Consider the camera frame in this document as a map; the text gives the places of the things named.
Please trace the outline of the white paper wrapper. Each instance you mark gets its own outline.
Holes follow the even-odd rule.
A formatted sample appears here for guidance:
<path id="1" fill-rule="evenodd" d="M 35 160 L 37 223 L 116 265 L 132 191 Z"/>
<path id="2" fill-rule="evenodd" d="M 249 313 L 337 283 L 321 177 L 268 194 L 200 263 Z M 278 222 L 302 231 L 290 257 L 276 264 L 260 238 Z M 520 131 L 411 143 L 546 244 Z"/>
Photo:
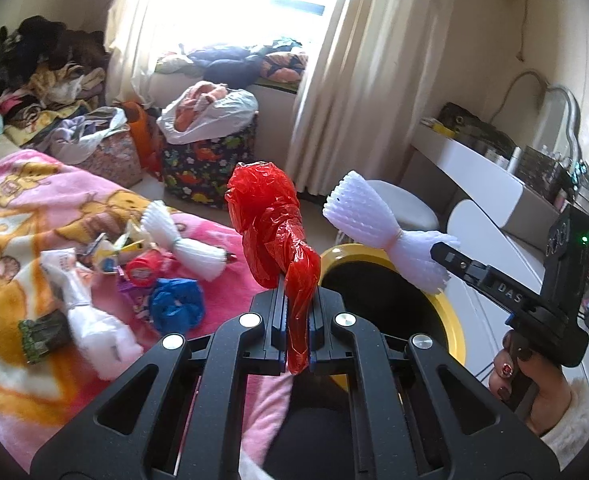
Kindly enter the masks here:
<path id="1" fill-rule="evenodd" d="M 59 292 L 72 339 L 101 380 L 116 379 L 144 349 L 116 316 L 94 306 L 93 273 L 76 259 L 74 248 L 44 250 L 40 267 L 53 292 Z"/>

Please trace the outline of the blue plastic bag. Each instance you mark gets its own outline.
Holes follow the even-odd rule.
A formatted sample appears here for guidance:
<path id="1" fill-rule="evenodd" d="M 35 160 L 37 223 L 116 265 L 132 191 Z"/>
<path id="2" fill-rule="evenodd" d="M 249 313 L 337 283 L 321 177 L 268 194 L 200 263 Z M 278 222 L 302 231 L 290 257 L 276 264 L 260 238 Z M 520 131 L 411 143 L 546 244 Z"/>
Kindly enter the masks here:
<path id="1" fill-rule="evenodd" d="M 159 278 L 148 297 L 153 327 L 161 335 L 187 334 L 206 315 L 203 292 L 191 278 Z"/>

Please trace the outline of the red candy tube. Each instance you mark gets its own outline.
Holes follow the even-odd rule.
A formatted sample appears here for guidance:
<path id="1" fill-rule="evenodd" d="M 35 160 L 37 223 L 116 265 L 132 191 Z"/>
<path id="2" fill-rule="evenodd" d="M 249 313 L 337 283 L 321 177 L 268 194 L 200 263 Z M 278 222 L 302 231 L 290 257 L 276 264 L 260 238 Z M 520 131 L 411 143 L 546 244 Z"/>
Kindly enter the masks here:
<path id="1" fill-rule="evenodd" d="M 134 258 L 125 266 L 127 280 L 138 287 L 152 287 L 162 278 L 164 256 L 162 252 L 150 249 Z"/>

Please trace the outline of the green snack wrapper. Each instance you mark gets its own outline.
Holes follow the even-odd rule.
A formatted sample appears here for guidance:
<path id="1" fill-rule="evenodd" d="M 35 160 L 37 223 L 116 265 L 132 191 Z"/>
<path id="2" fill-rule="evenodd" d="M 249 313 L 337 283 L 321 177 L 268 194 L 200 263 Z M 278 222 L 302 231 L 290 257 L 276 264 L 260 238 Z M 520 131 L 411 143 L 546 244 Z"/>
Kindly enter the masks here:
<path id="1" fill-rule="evenodd" d="M 72 334 L 66 315 L 53 310 L 36 320 L 22 320 L 18 323 L 21 347 L 26 362 L 42 362 L 48 354 L 72 342 Z"/>

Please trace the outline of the white foam fruit net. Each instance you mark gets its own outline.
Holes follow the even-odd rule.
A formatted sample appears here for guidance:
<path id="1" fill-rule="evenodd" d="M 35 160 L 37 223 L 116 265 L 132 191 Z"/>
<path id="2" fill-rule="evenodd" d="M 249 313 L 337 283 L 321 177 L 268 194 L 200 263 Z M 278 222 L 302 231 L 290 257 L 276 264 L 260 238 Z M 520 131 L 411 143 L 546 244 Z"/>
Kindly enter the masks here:
<path id="1" fill-rule="evenodd" d="M 413 286 L 436 295 L 443 292 L 449 273 L 431 257 L 437 243 L 457 248 L 459 240 L 436 230 L 403 229 L 375 189 L 352 170 L 341 179 L 323 204 L 323 216 L 355 242 L 383 250 L 395 269 Z"/>

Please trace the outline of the red plastic bag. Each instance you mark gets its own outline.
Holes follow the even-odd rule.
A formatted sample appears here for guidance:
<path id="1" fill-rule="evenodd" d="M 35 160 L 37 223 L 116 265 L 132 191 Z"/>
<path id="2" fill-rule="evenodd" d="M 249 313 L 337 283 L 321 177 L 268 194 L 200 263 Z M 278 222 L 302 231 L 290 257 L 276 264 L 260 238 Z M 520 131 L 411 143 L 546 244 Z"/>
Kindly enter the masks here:
<path id="1" fill-rule="evenodd" d="M 290 373 L 300 374 L 309 361 L 308 312 L 320 278 L 320 256 L 307 244 L 294 184 L 271 162 L 239 164 L 225 200 L 255 281 L 264 288 L 285 281 L 287 365 Z"/>

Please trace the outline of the purple snack wrapper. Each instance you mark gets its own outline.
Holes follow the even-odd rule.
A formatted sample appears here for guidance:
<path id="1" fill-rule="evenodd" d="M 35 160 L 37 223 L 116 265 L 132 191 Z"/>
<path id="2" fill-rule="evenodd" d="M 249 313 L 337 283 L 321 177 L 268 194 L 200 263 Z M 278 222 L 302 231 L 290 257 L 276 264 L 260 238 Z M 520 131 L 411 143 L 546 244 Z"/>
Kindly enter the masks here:
<path id="1" fill-rule="evenodd" d="M 127 304 L 131 306 L 135 313 L 135 318 L 150 322 L 149 297 L 152 288 L 135 285 L 126 277 L 123 270 L 118 271 L 116 287 L 118 288 L 119 294 L 127 301 Z"/>

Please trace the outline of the yellow rimmed black trash bin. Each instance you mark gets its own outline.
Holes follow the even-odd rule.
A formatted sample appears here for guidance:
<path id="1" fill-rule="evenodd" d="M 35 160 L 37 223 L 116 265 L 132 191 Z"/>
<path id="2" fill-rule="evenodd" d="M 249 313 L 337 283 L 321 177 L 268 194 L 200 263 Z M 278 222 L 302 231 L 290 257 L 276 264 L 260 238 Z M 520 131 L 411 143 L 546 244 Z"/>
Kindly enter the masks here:
<path id="1" fill-rule="evenodd" d="M 327 249 L 319 285 L 340 294 L 346 311 L 366 318 L 381 333 L 399 339 L 427 334 L 465 363 L 465 335 L 446 296 L 409 284 L 383 250 L 356 243 Z"/>

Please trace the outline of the white desk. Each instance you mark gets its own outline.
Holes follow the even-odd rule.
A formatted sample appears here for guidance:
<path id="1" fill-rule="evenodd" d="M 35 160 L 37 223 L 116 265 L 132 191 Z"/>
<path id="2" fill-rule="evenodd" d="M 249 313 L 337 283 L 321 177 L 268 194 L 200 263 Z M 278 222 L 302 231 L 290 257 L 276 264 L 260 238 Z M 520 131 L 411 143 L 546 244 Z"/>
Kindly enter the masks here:
<path id="1" fill-rule="evenodd" d="M 500 229 L 540 250 L 558 217 L 551 203 L 481 154 L 424 125 L 411 146 L 444 172 Z"/>

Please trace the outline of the white chair back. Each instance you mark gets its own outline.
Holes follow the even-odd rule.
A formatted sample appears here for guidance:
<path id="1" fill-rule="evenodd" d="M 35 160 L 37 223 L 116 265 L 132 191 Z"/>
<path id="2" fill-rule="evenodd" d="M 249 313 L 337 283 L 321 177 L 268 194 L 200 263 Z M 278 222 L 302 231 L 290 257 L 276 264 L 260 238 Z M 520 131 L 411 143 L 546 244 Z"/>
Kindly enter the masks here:
<path id="1" fill-rule="evenodd" d="M 541 289 L 543 253 L 503 232 L 473 200 L 462 200 L 451 211 L 447 233 L 456 236 L 468 257 L 489 264 L 535 292 Z"/>

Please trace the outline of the white foam net on bed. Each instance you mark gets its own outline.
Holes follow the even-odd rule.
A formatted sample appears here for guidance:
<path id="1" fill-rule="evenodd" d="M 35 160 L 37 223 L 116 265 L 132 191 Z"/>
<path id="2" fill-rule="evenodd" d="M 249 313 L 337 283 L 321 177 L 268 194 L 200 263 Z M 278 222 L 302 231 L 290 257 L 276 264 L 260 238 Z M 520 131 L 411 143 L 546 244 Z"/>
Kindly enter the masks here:
<path id="1" fill-rule="evenodd" d="M 226 266 L 237 261 L 237 257 L 224 248 L 182 237 L 162 200 L 147 206 L 142 214 L 142 229 L 150 234 L 154 243 L 203 280 L 214 281 Z"/>

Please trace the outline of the yellow white snack wrapper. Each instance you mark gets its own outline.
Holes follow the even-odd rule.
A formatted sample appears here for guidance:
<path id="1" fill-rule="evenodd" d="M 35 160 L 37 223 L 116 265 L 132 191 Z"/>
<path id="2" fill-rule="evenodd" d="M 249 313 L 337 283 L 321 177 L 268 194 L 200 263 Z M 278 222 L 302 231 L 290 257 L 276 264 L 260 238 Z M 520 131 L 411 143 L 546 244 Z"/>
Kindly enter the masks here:
<path id="1" fill-rule="evenodd" d="M 149 234 L 137 222 L 128 221 L 125 231 L 115 240 L 110 240 L 106 233 L 101 233 L 76 254 L 76 259 L 90 270 L 113 274 L 121 266 L 141 256 L 151 244 Z"/>

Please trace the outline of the dinosaur print laundry basket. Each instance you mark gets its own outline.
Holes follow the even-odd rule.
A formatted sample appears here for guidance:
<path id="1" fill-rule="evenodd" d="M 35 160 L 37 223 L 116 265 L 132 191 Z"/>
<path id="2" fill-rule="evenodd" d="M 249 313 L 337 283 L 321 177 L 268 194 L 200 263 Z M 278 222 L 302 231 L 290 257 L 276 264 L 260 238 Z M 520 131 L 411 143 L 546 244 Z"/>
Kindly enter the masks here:
<path id="1" fill-rule="evenodd" d="M 225 194 L 236 166 L 255 161 L 259 114 L 246 128 L 189 144 L 163 143 L 160 151 L 165 190 L 180 200 L 226 209 Z"/>

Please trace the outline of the floral pink fabric basket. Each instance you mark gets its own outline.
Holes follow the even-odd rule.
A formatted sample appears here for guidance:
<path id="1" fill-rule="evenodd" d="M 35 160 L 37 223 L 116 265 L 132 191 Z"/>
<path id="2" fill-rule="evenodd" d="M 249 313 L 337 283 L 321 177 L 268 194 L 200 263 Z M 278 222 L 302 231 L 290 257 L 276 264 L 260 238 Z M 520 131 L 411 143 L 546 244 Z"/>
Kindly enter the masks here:
<path id="1" fill-rule="evenodd" d="M 130 130 L 110 134 L 102 139 L 96 150 L 76 167 L 107 179 L 123 188 L 142 180 L 142 165 Z"/>

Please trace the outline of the orange bag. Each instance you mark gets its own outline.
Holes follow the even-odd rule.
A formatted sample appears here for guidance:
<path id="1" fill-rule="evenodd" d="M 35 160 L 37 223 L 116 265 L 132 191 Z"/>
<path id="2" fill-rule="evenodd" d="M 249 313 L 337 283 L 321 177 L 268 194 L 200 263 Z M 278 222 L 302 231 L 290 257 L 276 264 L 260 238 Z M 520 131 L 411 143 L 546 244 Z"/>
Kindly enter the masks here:
<path id="1" fill-rule="evenodd" d="M 160 180 L 162 166 L 156 118 L 134 101 L 123 102 L 120 107 L 124 110 L 142 169 Z"/>

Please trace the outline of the cream curtain right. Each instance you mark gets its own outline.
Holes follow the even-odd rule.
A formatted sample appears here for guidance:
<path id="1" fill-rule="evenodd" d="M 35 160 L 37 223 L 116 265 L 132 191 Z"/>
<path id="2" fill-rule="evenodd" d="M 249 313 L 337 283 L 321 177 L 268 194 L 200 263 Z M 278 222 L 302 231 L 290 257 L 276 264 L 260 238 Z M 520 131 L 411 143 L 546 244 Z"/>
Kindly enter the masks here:
<path id="1" fill-rule="evenodd" d="M 401 175 L 445 50 L 455 0 L 337 0 L 297 94 L 285 170 L 327 195 L 351 170 Z"/>

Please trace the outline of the cream curtain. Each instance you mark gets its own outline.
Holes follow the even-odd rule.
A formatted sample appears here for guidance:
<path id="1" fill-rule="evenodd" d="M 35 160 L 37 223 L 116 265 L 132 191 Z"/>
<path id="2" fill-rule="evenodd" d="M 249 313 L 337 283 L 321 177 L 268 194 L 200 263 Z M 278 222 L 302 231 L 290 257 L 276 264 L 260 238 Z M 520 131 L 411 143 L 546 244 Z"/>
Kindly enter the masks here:
<path id="1" fill-rule="evenodd" d="M 164 44 L 168 0 L 112 0 L 104 47 L 110 54 L 106 101 L 152 104 L 150 82 Z"/>
<path id="2" fill-rule="evenodd" d="M 455 0 L 337 0 L 297 94 L 285 170 L 327 195 L 351 170 L 401 175 L 445 50 Z"/>

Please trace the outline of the white plastic bag with clothes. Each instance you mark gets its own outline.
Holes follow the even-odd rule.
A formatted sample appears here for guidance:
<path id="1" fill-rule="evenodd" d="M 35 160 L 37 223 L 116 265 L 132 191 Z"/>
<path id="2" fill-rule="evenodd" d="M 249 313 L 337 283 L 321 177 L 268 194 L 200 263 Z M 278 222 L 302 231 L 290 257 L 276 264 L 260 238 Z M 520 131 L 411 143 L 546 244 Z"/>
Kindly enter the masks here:
<path id="1" fill-rule="evenodd" d="M 157 125 L 168 144 L 184 145 L 240 132 L 258 111 L 252 93 L 201 80 L 162 110 Z"/>

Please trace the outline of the cream curtain left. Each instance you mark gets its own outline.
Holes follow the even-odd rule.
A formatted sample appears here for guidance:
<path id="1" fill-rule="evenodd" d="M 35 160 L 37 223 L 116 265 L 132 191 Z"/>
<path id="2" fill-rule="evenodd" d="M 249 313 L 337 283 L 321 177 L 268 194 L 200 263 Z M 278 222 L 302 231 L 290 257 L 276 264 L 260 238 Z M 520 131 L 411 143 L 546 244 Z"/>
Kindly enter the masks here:
<path id="1" fill-rule="evenodd" d="M 150 82 L 164 44 L 168 0 L 112 0 L 104 47 L 110 54 L 106 101 L 152 104 Z"/>

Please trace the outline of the clothes on window sill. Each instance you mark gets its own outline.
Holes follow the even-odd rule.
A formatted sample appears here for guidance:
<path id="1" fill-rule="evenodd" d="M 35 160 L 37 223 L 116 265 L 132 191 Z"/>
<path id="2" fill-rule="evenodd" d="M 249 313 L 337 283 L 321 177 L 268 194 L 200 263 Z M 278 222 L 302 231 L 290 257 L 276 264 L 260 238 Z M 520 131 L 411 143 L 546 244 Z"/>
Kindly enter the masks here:
<path id="1" fill-rule="evenodd" d="M 296 92 L 304 77 L 308 55 L 300 41 L 281 37 L 268 44 L 252 47 L 212 46 L 187 53 L 178 52 L 158 58 L 158 74 L 184 74 L 245 89 L 252 84 Z"/>

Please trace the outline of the pile of clothes on bed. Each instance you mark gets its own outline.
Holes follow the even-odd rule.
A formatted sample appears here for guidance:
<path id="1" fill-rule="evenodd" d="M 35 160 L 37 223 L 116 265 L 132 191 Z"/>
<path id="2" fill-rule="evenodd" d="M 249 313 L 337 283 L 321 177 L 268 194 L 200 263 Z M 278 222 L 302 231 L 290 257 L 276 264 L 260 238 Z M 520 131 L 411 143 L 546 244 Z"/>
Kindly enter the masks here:
<path id="1" fill-rule="evenodd" d="M 33 15 L 0 28 L 0 137 L 21 148 L 104 105 L 110 54 L 101 30 Z"/>

